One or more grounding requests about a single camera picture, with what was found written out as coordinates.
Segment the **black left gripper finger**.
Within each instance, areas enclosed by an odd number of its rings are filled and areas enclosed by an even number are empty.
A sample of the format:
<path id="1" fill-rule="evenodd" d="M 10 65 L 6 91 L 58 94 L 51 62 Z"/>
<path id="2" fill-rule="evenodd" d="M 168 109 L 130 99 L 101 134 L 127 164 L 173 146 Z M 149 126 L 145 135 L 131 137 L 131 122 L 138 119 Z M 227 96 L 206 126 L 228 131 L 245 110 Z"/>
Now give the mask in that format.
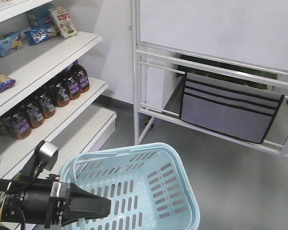
<path id="1" fill-rule="evenodd" d="M 71 183 L 65 200 L 61 225 L 77 222 L 79 219 L 100 219 L 110 214 L 111 201 L 89 193 Z"/>

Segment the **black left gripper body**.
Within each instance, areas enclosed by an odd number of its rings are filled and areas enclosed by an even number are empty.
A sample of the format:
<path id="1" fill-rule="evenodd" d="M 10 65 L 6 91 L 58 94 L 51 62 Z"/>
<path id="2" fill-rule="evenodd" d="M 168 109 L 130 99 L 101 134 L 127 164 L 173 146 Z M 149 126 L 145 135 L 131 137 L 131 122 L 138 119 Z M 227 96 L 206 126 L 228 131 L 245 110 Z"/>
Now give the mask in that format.
<path id="1" fill-rule="evenodd" d="M 46 176 L 50 185 L 50 194 L 46 210 L 44 227 L 50 228 L 51 225 L 60 224 L 62 227 L 70 224 L 67 220 L 67 205 L 70 203 L 68 194 L 70 188 L 68 183 L 60 182 L 60 176 L 49 174 Z"/>

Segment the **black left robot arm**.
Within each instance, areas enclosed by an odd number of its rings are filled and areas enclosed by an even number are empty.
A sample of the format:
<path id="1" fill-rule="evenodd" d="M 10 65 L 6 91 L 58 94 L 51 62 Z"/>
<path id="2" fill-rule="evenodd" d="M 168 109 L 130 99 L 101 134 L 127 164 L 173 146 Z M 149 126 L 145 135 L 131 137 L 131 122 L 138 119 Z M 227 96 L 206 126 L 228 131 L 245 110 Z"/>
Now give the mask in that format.
<path id="1" fill-rule="evenodd" d="M 63 227 L 80 219 L 100 219 L 110 214 L 111 201 L 73 183 L 45 179 L 0 179 L 0 222 Z"/>

